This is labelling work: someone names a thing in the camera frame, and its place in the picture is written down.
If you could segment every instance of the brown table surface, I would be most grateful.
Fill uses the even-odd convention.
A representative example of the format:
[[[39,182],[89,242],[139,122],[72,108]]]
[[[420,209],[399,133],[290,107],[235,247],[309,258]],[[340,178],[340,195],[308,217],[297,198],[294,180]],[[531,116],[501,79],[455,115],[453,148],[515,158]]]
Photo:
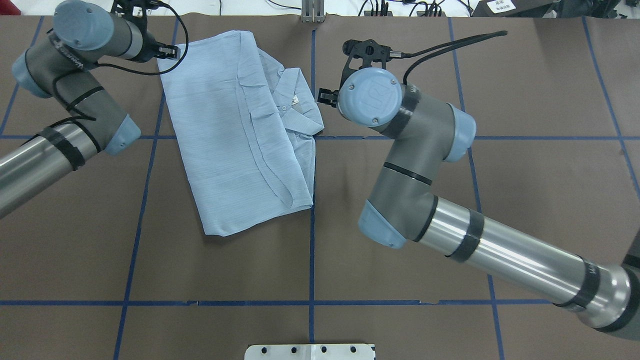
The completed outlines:
[[[193,40],[253,31],[313,89],[337,87],[350,38],[414,52],[506,29],[411,74],[478,124],[470,156],[444,165],[434,192],[598,263],[619,263],[640,225],[638,20],[184,21]],[[0,156],[67,116],[10,74],[50,27],[49,17],[0,17]],[[179,43],[174,19],[150,19],[159,41],[176,29]],[[409,64],[388,69],[402,76]],[[1,359],[242,359],[250,344],[313,341],[374,343],[378,359],[638,357],[639,343],[588,329],[538,295],[421,245],[393,250],[360,234],[391,141],[326,106],[316,206],[205,236],[160,79],[94,73],[144,136],[0,220]]]

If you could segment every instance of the black tape band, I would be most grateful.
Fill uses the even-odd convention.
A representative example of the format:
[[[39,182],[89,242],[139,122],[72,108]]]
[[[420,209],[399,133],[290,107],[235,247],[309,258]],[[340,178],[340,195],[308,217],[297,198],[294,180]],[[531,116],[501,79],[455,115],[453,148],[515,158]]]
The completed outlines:
[[[638,311],[638,307],[640,307],[640,281],[638,281],[638,278],[633,271],[624,267],[623,269],[625,269],[629,276],[629,285],[631,287],[629,302],[627,302],[625,310],[620,314],[620,317],[616,321],[605,327],[596,328],[597,331],[613,332],[622,329],[629,324],[631,319],[634,318]]]
[[[582,286],[575,296],[568,302],[555,304],[558,307],[569,307],[569,311],[582,311],[593,300],[598,293],[600,287],[600,268],[598,265],[589,260],[582,259],[584,262],[584,280]]]
[[[420,241],[420,239],[422,239],[422,237],[424,236],[424,233],[427,232],[427,229],[429,228],[429,225],[431,225],[431,221],[433,220],[433,215],[436,214],[437,207],[438,207],[438,197],[434,195],[433,203],[431,204],[431,211],[429,212],[429,217],[427,217],[427,221],[424,222],[424,226],[422,227],[420,234],[418,234],[418,237],[413,239],[415,242]]]
[[[627,255],[622,263],[640,270],[640,258],[637,256]]]
[[[399,172],[400,174],[402,174],[402,175],[406,175],[406,176],[408,176],[408,177],[410,177],[410,178],[412,178],[412,179],[416,179],[416,180],[418,180],[418,181],[420,181],[420,182],[422,182],[422,183],[425,183],[425,184],[427,184],[427,185],[429,185],[429,186],[431,186],[431,183],[433,183],[433,182],[431,181],[431,179],[429,179],[429,178],[427,178],[427,177],[424,177],[424,176],[422,176],[422,175],[420,175],[420,174],[416,174],[415,172],[413,172],[413,171],[411,171],[411,170],[407,170],[407,169],[405,169],[405,168],[403,168],[403,167],[399,167],[399,166],[397,166],[397,165],[395,165],[395,164],[391,164],[391,163],[387,163],[387,162],[385,162],[384,167],[385,167],[385,168],[389,168],[389,169],[391,169],[391,170],[393,170],[393,171],[397,171],[397,172]]]
[[[465,237],[451,255],[445,256],[459,263],[464,263],[478,248],[483,231],[484,215],[469,209],[469,226],[467,227]]]
[[[56,149],[58,149],[62,155],[67,158],[67,160],[69,160],[74,171],[84,165],[84,156],[82,155],[82,152],[80,152],[80,150],[73,146],[69,140],[64,137],[64,135],[57,132],[55,129],[47,126],[42,129],[38,135],[47,139],[51,145],[55,146]]]
[[[100,143],[98,142],[98,140],[95,138],[95,136],[93,134],[91,134],[89,132],[89,130],[84,125],[82,125],[82,123],[80,121],[71,120],[71,122],[74,123],[77,127],[79,127],[80,130],[84,131],[84,133],[87,135],[89,140],[91,140],[91,142],[93,143],[93,146],[95,146],[96,154],[99,153],[100,151],[102,151],[102,149],[100,148]]]
[[[420,102],[420,92],[415,86],[407,85],[400,109],[381,134],[391,139],[397,138],[409,123],[415,107],[418,106],[418,102]]]
[[[104,88],[102,86],[96,86],[95,88],[92,88],[91,90],[85,92],[84,94],[80,95],[79,97],[76,97],[75,100],[73,100],[72,102],[69,103],[69,105],[67,105],[67,107],[65,108],[65,110],[67,110],[67,112],[73,110],[76,108],[76,106],[83,102],[87,97],[97,93],[98,91],[103,91]]]

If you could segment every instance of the metal tube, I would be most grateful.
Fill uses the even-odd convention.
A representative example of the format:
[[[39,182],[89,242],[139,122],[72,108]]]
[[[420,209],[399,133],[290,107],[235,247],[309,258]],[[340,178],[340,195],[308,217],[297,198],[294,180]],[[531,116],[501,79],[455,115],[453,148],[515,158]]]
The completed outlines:
[[[85,160],[97,151],[75,124],[54,127]],[[0,159],[0,219],[72,171],[69,160],[42,137],[37,137]]]
[[[582,258],[489,218],[467,262],[558,304],[571,300],[584,280]]]
[[[624,327],[636,312],[631,299],[638,289],[621,266],[591,263],[442,198],[419,242],[542,294],[600,331],[614,331],[607,327],[616,322]]]
[[[469,213],[439,198],[431,225],[420,242],[451,255],[468,231]],[[582,258],[489,218],[484,218],[481,234],[468,264],[556,303],[568,302],[580,290],[585,271]]]

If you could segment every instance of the white sticker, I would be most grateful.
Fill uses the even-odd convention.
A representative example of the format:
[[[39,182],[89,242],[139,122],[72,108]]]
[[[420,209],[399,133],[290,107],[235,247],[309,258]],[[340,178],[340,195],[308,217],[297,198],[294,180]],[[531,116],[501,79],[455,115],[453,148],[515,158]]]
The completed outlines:
[[[133,7],[133,17],[142,17],[142,8],[140,6]]]
[[[491,9],[493,13],[503,13],[516,9],[516,6],[511,0],[488,1],[487,6],[489,6],[489,9]]]

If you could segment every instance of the blue end cap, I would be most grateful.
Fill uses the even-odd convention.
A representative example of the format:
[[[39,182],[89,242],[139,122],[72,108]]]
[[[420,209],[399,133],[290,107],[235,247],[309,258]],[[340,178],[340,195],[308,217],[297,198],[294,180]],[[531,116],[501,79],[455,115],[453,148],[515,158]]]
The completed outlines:
[[[122,124],[120,124],[118,131],[113,135],[113,138],[104,150],[107,154],[115,156],[139,139],[140,135],[142,135],[140,128],[133,122],[129,114],[127,114]]]
[[[449,104],[449,106],[451,106],[453,110],[456,130],[453,136],[451,151],[449,151],[449,155],[447,155],[444,161],[455,163],[467,153],[467,149],[474,143],[474,139],[476,138],[476,121],[468,113],[457,109],[451,104]]]
[[[113,36],[113,19],[103,8],[82,0],[66,0],[56,7],[53,30],[68,46],[84,51],[105,46]]]
[[[22,88],[29,90],[29,92],[31,92],[33,95],[37,97],[41,97],[43,99],[48,99],[51,97],[51,94],[42,90],[38,86],[38,84],[36,84],[35,80],[31,77],[31,74],[29,73],[29,69],[27,69],[27,52],[26,51],[24,51],[22,55],[20,55],[15,60],[15,62],[11,66],[11,73],[13,74],[13,77],[15,78],[15,80],[18,81],[18,84]]]
[[[367,127],[384,125],[402,105],[402,88],[385,69],[367,67],[354,72],[340,89],[338,110],[348,120]]]
[[[400,235],[368,200],[364,203],[358,227],[368,238],[384,246],[400,249],[406,242],[404,236]]]

